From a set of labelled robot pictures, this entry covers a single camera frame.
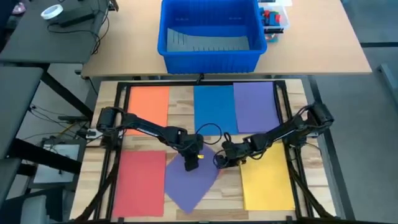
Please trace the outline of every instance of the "purple paper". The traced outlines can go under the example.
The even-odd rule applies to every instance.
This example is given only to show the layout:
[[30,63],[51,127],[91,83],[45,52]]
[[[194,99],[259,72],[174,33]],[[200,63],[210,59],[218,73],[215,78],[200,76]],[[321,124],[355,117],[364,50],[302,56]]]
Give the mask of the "purple paper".
[[264,133],[279,125],[272,82],[234,83],[239,133]]
[[213,164],[214,151],[203,146],[199,167],[185,171],[184,159],[178,154],[166,167],[165,192],[185,212],[191,213],[205,196],[218,175]]

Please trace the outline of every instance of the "yellow paper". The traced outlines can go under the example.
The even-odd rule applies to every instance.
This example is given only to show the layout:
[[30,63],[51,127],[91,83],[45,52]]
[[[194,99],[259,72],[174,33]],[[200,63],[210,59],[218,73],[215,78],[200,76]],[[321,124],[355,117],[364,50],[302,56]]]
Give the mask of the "yellow paper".
[[294,210],[292,186],[282,143],[274,143],[262,159],[241,165],[245,210]]

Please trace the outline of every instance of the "wooden table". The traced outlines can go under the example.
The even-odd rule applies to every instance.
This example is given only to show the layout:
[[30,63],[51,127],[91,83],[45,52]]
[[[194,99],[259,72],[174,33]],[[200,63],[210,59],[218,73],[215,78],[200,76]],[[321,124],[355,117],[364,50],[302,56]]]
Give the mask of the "wooden table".
[[[95,108],[95,115],[92,127],[95,127],[101,108],[113,106],[118,82],[103,82],[99,91],[99,96]],[[301,107],[307,105],[304,89],[301,80],[286,80],[287,91],[289,94],[292,112],[297,112]],[[170,100],[168,111],[168,125],[179,126],[194,132],[193,125],[193,87],[192,86],[172,86],[170,87]],[[243,135],[233,136],[233,141],[241,141]],[[213,141],[216,136],[205,136],[205,140]],[[308,139],[310,143],[317,144],[316,140]],[[98,147],[98,143],[92,142],[94,147],[88,147],[85,152],[81,167],[80,179],[76,189],[75,200],[72,207],[70,218],[76,218],[85,209],[94,197],[100,182],[101,168],[105,149]],[[218,151],[221,143],[211,147]],[[165,150],[167,152],[167,162],[169,162],[177,152],[160,143],[157,139],[150,136],[126,136],[123,141],[123,150],[145,151],[145,150]],[[328,181],[323,169],[323,162],[318,149],[305,146],[302,148],[302,159],[307,177],[309,189],[313,192],[320,203],[335,214],[335,209],[330,195]],[[101,210],[101,217],[104,218],[108,195],[104,197]],[[178,206],[165,194],[164,216],[163,217],[127,217],[125,221],[160,221],[173,222],[185,220],[285,220],[286,215],[295,216],[294,211],[245,211],[243,209],[243,193],[241,185],[241,174],[238,167],[224,169],[218,176],[216,182],[203,200],[197,205],[193,213],[184,214]]]
[[[119,0],[99,52],[84,65],[86,77],[168,75],[157,52],[162,0]],[[369,74],[371,68],[340,0],[294,0],[290,28],[269,43],[254,74]]]

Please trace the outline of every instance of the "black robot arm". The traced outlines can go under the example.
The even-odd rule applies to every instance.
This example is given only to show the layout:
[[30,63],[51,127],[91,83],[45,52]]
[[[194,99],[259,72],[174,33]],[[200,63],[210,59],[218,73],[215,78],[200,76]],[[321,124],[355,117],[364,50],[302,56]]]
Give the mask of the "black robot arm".
[[[308,111],[307,119],[301,115]],[[246,163],[247,157],[260,159],[267,148],[275,141],[285,139],[289,145],[303,146],[310,133],[322,134],[334,121],[324,104],[314,103],[301,108],[296,115],[280,126],[261,134],[253,134],[243,139],[242,143],[233,143],[231,136],[224,133],[226,141],[222,143],[225,156],[217,153],[214,158],[220,169]]]
[[[121,125],[114,127],[114,121],[118,113],[122,117]],[[127,129],[135,129],[146,133],[178,151],[185,159],[186,171],[191,171],[198,167],[198,154],[203,147],[203,136],[201,134],[188,134],[186,129],[179,127],[162,127],[139,118],[135,114],[126,113],[117,107],[103,108],[99,114],[96,128],[103,134],[112,134]]]

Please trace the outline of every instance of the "blue bin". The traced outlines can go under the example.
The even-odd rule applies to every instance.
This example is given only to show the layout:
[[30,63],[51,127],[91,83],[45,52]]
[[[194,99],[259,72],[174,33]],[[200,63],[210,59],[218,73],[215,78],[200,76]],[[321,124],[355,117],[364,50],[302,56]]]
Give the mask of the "blue bin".
[[257,0],[163,0],[158,52],[169,73],[253,72],[267,50]]

